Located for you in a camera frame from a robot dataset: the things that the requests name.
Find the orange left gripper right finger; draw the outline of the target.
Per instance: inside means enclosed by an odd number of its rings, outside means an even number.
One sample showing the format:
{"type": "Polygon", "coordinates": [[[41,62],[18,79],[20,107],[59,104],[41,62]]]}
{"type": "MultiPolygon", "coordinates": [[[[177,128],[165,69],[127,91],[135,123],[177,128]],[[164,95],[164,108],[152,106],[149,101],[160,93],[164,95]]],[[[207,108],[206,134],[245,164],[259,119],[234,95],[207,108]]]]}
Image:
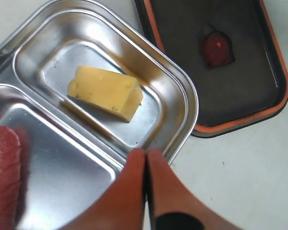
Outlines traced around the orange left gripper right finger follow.
{"type": "Polygon", "coordinates": [[[196,198],[178,179],[161,150],[148,151],[147,196],[153,230],[239,230],[196,198]]]}

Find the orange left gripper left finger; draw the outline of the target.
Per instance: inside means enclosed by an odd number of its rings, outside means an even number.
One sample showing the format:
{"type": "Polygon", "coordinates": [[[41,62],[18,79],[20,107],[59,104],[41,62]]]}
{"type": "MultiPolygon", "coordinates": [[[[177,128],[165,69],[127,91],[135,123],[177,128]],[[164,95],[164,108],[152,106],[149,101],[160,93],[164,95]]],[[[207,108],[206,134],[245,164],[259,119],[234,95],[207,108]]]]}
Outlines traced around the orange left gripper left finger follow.
{"type": "Polygon", "coordinates": [[[141,230],[144,220],[145,151],[132,150],[119,177],[63,230],[141,230]]]}

